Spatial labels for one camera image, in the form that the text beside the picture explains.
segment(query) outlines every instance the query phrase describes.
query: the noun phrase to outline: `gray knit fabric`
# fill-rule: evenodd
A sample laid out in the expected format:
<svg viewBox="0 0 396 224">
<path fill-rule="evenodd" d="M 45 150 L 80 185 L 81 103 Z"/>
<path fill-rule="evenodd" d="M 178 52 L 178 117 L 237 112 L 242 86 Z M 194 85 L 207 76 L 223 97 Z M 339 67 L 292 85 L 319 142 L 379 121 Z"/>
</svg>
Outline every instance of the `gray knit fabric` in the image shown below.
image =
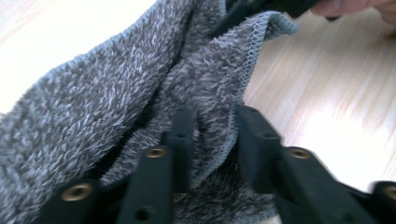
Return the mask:
<svg viewBox="0 0 396 224">
<path fill-rule="evenodd" d="M 208 34 L 224 1 L 159 0 L 139 21 L 44 75 L 0 120 L 0 223 L 29 223 L 59 186 L 120 156 L 107 185 L 132 173 L 158 144 L 177 108 L 196 113 L 191 193 L 175 199 L 177 223 L 254 223 L 275 213 L 271 195 L 241 180 L 234 107 L 263 40 L 296 27 L 275 12 Z"/>
</svg>

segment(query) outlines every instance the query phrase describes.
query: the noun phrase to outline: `metal grommet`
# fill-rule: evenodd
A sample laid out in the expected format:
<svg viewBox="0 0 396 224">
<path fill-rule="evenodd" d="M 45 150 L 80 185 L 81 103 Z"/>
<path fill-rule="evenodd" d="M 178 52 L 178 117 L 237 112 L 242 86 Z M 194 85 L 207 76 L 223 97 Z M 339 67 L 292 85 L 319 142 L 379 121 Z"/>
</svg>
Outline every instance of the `metal grommet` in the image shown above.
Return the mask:
<svg viewBox="0 0 396 224">
<path fill-rule="evenodd" d="M 165 155 L 165 152 L 162 148 L 154 148 L 147 151 L 146 156 L 149 158 L 160 158 Z"/>
<path fill-rule="evenodd" d="M 78 184 L 64 191 L 62 199 L 67 202 L 74 202 L 88 198 L 92 193 L 90 184 Z"/>
<path fill-rule="evenodd" d="M 396 187 L 395 186 L 388 186 L 384 188 L 384 193 L 388 195 L 391 199 L 396 201 Z"/>
<path fill-rule="evenodd" d="M 311 157 L 311 155 L 309 155 L 308 152 L 306 152 L 305 150 L 301 150 L 301 149 L 293 149 L 290 152 L 290 155 L 297 159 L 308 159 Z"/>
</svg>

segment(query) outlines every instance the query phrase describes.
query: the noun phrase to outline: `finger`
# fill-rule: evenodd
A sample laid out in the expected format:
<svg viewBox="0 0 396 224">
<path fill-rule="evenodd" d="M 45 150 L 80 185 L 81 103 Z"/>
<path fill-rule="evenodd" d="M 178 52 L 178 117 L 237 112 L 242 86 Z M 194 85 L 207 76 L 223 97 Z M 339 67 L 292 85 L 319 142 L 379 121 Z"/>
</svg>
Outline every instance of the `finger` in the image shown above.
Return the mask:
<svg viewBox="0 0 396 224">
<path fill-rule="evenodd" d="M 396 25 L 396 3 L 390 2 L 380 6 L 375 7 L 381 14 L 383 21 Z"/>
<path fill-rule="evenodd" d="M 314 14 L 327 17 L 341 16 L 395 0 L 322 0 L 311 8 Z"/>
</svg>

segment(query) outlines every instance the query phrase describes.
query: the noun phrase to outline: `wooden floor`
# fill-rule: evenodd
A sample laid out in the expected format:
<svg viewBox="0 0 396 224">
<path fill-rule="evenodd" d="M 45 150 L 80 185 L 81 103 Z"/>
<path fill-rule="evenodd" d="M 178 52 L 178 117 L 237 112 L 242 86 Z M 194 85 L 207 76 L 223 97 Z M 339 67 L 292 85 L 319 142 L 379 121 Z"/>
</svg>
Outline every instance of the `wooden floor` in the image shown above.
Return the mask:
<svg viewBox="0 0 396 224">
<path fill-rule="evenodd" d="M 51 67 L 117 34 L 154 1 L 0 0 L 0 112 Z M 266 42 L 245 95 L 284 136 L 367 190 L 396 181 L 396 32 L 369 9 Z"/>
</svg>

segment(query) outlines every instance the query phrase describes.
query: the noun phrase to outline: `light wood surface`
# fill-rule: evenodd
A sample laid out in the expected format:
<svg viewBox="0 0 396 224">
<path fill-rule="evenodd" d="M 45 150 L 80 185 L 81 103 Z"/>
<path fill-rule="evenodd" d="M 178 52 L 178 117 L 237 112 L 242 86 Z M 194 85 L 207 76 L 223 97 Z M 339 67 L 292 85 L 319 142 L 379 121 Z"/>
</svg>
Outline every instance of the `light wood surface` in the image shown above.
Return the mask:
<svg viewBox="0 0 396 224">
<path fill-rule="evenodd" d="M 0 0 L 0 113 L 39 77 L 116 35 L 150 1 Z M 396 33 L 366 10 L 266 42 L 247 88 L 283 135 L 313 150 L 342 182 L 396 181 Z M 278 223 L 272 219 L 265 223 Z"/>
</svg>

